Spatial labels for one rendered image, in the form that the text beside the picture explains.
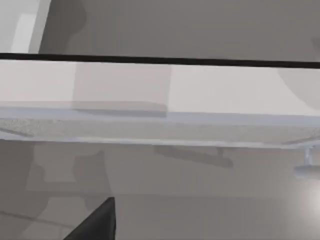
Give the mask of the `white sink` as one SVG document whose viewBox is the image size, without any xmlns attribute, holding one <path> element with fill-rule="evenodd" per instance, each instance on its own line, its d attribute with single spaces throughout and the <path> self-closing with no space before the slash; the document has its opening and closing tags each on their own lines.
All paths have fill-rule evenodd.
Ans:
<svg viewBox="0 0 320 240">
<path fill-rule="evenodd" d="M 320 148 L 320 69 L 0 60 L 0 140 Z"/>
</svg>

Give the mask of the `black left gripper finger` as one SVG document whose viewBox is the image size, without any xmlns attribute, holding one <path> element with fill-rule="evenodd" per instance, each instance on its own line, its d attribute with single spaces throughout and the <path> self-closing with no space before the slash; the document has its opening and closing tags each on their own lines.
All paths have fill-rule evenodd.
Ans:
<svg viewBox="0 0 320 240">
<path fill-rule="evenodd" d="M 116 201 L 108 197 L 63 240 L 116 240 Z"/>
</svg>

